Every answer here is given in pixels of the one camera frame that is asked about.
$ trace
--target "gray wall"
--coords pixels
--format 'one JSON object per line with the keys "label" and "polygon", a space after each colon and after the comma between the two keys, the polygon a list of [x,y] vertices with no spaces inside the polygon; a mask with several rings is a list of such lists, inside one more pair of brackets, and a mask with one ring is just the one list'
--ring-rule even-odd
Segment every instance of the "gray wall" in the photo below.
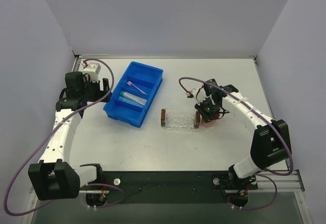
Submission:
{"label": "gray wall", "polygon": [[[50,132],[74,57],[45,0],[0,0],[0,12],[0,222],[20,223],[4,213],[4,191]],[[12,211],[25,210],[30,188],[24,169],[10,194]]]}
{"label": "gray wall", "polygon": [[46,0],[76,54],[248,57],[287,0]]}
{"label": "gray wall", "polygon": [[288,122],[315,223],[325,223],[326,0],[289,0],[258,55],[276,118]]}

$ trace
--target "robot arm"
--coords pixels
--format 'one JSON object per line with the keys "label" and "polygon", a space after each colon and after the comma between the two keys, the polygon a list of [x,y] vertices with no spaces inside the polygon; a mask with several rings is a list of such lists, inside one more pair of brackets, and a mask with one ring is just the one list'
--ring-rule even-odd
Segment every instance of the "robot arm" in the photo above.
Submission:
{"label": "robot arm", "polygon": [[[63,120],[73,111],[96,101],[109,90],[108,79],[103,79],[100,90],[99,64],[88,64],[82,72],[70,72],[65,76],[66,88],[62,90],[56,104],[56,119],[53,128],[61,126],[50,138],[37,164],[31,164],[28,174],[38,199],[55,200],[76,198],[80,187],[101,178],[98,164],[81,165],[77,169],[69,165],[72,141],[84,111],[69,120]],[[108,102],[111,95],[104,99]]]}
{"label": "robot arm", "polygon": [[[214,79],[208,82],[216,85]],[[284,146],[275,135],[274,131],[271,130],[265,121],[255,115],[253,110],[264,117],[278,130],[291,151],[287,124],[283,120],[275,121],[273,118],[257,110],[253,105],[247,102],[247,98],[244,98],[234,86],[228,85],[221,88],[231,93],[239,100],[234,99],[212,86],[204,85],[207,97],[202,102],[196,104],[195,108],[200,112],[205,122],[218,118],[221,108],[227,110],[238,118],[253,135],[250,155],[229,168],[230,178],[235,182],[241,181],[241,179],[248,178],[256,172],[288,158]],[[241,101],[246,101],[249,108],[244,106]]]}

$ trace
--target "plastic tube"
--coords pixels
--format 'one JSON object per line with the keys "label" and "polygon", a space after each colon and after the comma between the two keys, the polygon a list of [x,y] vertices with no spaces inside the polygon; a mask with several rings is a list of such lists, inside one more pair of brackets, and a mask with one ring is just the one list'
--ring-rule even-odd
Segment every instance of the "plastic tube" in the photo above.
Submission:
{"label": "plastic tube", "polygon": [[135,95],[133,95],[133,94],[131,94],[131,93],[128,93],[128,92],[121,91],[120,95],[121,95],[122,97],[128,98],[128,99],[130,99],[130,100],[132,100],[132,101],[134,101],[134,102],[136,102],[136,103],[139,103],[139,104],[141,104],[141,105],[143,105],[143,106],[145,106],[145,104],[146,104],[146,102],[147,102],[146,99],[143,99],[143,98],[137,97],[137,96],[135,96]]}
{"label": "plastic tube", "polygon": [[119,100],[119,101],[122,101],[122,102],[124,102],[124,103],[129,103],[129,104],[132,104],[132,105],[134,105],[134,106],[137,106],[137,107],[143,108],[143,106],[142,106],[141,104],[136,103],[136,102],[134,102],[134,101],[132,101],[131,99],[128,99],[128,98],[124,98],[124,97],[119,96],[118,100]]}

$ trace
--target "pink toothbrush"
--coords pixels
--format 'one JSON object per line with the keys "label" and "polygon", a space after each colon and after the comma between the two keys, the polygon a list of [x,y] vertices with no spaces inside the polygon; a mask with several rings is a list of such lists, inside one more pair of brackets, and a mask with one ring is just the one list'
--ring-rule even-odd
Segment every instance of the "pink toothbrush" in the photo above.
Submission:
{"label": "pink toothbrush", "polygon": [[131,81],[128,81],[127,84],[128,84],[129,86],[133,86],[133,87],[135,87],[135,88],[136,88],[138,91],[140,91],[141,93],[146,94],[143,90],[141,90],[140,88],[138,88],[138,87],[136,87],[134,84],[132,84]]}

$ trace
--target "blue plastic tray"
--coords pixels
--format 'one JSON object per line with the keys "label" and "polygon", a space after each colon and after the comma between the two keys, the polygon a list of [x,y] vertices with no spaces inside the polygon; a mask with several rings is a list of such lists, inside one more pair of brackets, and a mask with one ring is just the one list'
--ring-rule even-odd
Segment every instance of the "blue plastic tray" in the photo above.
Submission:
{"label": "blue plastic tray", "polygon": [[[103,108],[107,116],[115,120],[129,123],[135,127],[141,127],[157,90],[162,83],[162,74],[163,70],[161,69],[137,62],[131,62],[114,89],[110,102],[108,102]],[[142,94],[135,87],[129,86],[127,84],[128,81],[131,81],[146,94]],[[121,91],[147,99],[145,106],[140,108],[119,101],[118,97],[120,96]]]}

